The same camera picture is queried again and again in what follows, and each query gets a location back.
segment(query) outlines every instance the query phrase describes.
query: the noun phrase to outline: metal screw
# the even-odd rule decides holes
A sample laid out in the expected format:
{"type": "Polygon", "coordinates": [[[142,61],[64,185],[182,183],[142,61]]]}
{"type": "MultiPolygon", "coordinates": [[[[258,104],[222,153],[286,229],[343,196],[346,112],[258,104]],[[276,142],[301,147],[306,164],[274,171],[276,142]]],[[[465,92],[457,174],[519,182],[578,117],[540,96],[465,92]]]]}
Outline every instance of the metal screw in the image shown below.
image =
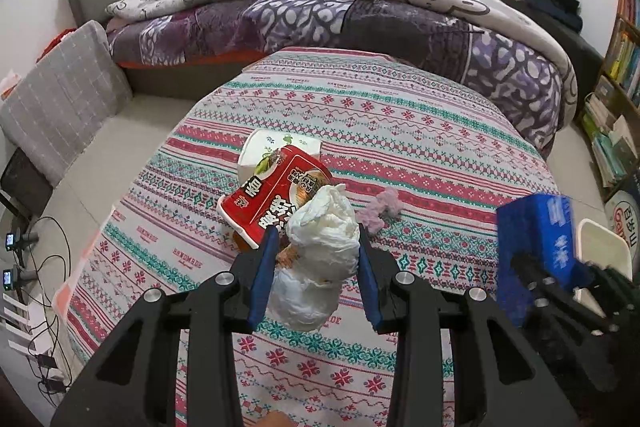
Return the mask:
{"type": "Polygon", "coordinates": [[[145,301],[156,302],[162,297],[162,292],[158,288],[151,288],[145,292],[145,301]]]}
{"type": "Polygon", "coordinates": [[[220,272],[216,275],[216,283],[220,286],[228,286],[234,281],[235,277],[231,272],[220,272]]]}
{"type": "Polygon", "coordinates": [[[413,284],[415,281],[415,275],[411,272],[398,272],[396,273],[396,281],[400,284],[413,284]]]}
{"type": "Polygon", "coordinates": [[[486,291],[482,288],[471,288],[469,290],[469,297],[474,301],[482,302],[486,299],[486,291]]]}

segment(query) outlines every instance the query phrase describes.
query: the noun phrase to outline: striped bedsheet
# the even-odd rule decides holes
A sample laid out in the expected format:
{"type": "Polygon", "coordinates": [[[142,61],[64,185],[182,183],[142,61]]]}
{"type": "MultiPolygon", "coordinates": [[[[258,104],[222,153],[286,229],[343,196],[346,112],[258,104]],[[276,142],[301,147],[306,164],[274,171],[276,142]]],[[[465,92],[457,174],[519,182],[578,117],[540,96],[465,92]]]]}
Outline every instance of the striped bedsheet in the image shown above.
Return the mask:
{"type": "MultiPolygon", "coordinates": [[[[66,323],[87,360],[142,293],[195,288],[228,268],[232,230],[216,213],[238,184],[236,161],[255,128],[322,140],[321,159],[360,207],[387,187],[405,210],[374,238],[402,269],[435,287],[495,289],[497,206],[556,192],[538,152],[481,95],[386,55],[288,48],[195,105],[115,205],[87,257],[66,323]]],[[[444,425],[453,425],[453,365],[443,336],[444,425]]],[[[301,427],[383,427],[396,338],[367,323],[358,284],[317,332],[265,319],[235,335],[245,423],[283,410],[301,427]]],[[[187,423],[188,335],[180,348],[178,425],[187,423]]]]}

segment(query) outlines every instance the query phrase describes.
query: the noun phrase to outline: white tissue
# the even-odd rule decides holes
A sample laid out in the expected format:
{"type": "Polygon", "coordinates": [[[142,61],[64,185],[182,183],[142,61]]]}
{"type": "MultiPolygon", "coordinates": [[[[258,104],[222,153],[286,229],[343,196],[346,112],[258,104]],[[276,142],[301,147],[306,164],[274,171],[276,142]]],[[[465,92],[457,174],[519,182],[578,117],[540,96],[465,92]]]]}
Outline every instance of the white tissue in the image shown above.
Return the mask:
{"type": "Polygon", "coordinates": [[[355,275],[360,249],[360,228],[346,185],[325,185],[297,210],[287,223],[287,235],[297,247],[296,264],[316,280],[343,281],[355,275]]]}
{"type": "Polygon", "coordinates": [[[321,328],[338,307],[342,282],[356,273],[360,229],[345,187],[321,187],[287,223],[298,258],[276,268],[268,309],[293,330],[321,328]]]}
{"type": "Polygon", "coordinates": [[[268,304],[271,317],[292,330],[317,330],[338,308],[341,286],[316,282],[293,268],[276,268],[268,304]]]}

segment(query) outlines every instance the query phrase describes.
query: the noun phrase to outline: small display screen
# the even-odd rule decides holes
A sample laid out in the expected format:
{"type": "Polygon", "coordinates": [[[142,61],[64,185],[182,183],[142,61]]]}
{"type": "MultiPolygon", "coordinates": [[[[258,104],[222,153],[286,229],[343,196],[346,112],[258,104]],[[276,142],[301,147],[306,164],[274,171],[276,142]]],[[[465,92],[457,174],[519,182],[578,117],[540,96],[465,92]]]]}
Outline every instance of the small display screen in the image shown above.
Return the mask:
{"type": "Polygon", "coordinates": [[[2,286],[4,286],[5,290],[10,290],[13,285],[11,270],[4,270],[2,272],[2,286]]]}

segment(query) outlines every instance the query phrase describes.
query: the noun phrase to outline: blue box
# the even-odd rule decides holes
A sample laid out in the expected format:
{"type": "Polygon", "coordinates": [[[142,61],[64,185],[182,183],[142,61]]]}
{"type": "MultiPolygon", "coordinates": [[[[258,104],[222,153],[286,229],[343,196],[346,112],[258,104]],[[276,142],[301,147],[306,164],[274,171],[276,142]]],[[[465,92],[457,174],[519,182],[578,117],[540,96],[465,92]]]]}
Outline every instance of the blue box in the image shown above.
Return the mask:
{"type": "Polygon", "coordinates": [[[533,194],[496,211],[498,222],[497,301],[511,322],[520,327],[533,306],[531,293],[511,268],[517,253],[530,253],[566,290],[572,290],[574,227],[571,202],[565,196],[533,194]]]}

